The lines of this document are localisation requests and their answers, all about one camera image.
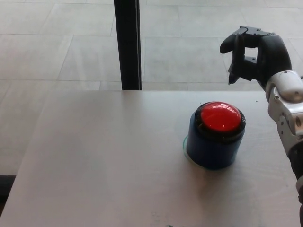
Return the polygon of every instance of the big red button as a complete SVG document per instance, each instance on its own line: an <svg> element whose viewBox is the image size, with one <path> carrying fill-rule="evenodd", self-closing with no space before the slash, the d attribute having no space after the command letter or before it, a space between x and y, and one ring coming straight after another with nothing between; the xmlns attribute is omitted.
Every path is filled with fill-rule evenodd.
<svg viewBox="0 0 303 227"><path fill-rule="evenodd" d="M239 126L241 114L233 105L211 102L201 109L201 120L214 131L229 132Z"/></svg>

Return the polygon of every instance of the table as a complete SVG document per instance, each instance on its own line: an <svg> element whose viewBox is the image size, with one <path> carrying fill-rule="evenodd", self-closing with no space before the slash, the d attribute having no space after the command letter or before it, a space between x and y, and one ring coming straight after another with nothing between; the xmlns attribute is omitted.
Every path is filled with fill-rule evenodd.
<svg viewBox="0 0 303 227"><path fill-rule="evenodd" d="M235 163L211 172L182 143L191 114L214 100L247 126ZM294 227L295 182L263 92L56 92L0 226Z"/></svg>

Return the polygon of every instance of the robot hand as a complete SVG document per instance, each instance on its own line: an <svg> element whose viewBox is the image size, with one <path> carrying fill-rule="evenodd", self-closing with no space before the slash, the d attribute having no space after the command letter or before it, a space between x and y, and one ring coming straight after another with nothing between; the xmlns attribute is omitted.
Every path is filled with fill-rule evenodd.
<svg viewBox="0 0 303 227"><path fill-rule="evenodd" d="M257 57L246 57L245 47L258 48ZM240 26L220 46L232 51L229 84L238 78L255 79L265 90L268 114L277 130L297 178L299 202L303 204L303 82L292 71L289 54L280 36L259 28ZM303 205L300 208L303 227Z"/></svg>

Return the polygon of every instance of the tile floor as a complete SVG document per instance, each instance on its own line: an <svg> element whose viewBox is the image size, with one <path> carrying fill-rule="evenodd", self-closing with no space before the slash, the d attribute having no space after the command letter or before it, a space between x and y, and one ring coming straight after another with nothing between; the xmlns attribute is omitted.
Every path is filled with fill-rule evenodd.
<svg viewBox="0 0 303 227"><path fill-rule="evenodd" d="M227 85L219 45L240 25L281 35L303 74L302 0L140 3L144 90L260 90ZM114 13L113 0L0 0L1 175L17 173L50 90L121 89Z"/></svg>

